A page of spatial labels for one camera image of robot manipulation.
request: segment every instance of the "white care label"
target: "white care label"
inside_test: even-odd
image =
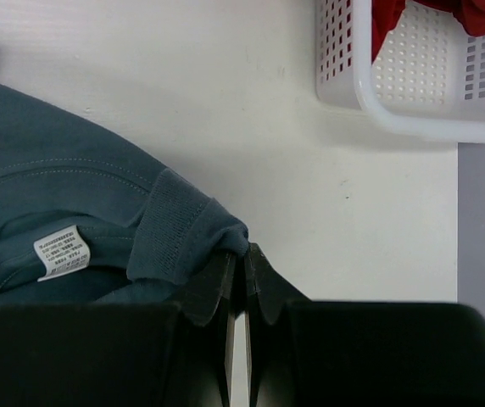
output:
[[[66,227],[33,243],[37,256],[47,269],[39,282],[50,280],[87,268],[90,263],[90,248],[76,226]]]

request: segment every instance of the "red garment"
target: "red garment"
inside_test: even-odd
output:
[[[425,6],[453,13],[470,36],[485,36],[485,0],[416,0]],[[387,33],[395,28],[406,0],[373,0],[372,60],[376,58]]]

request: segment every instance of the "white plastic basket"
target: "white plastic basket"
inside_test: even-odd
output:
[[[485,142],[485,36],[407,2],[371,65],[371,0],[316,0],[321,101],[361,107],[388,131]]]

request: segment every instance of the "teal fabric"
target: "teal fabric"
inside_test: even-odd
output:
[[[72,225],[91,269],[37,282],[33,242]],[[160,301],[219,248],[243,256],[248,230],[217,201],[111,131],[0,85],[0,305]]]

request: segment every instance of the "white tabletop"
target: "white tabletop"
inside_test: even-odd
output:
[[[310,297],[455,300],[456,146],[321,104],[314,18],[311,0],[0,0],[0,82],[178,170]]]

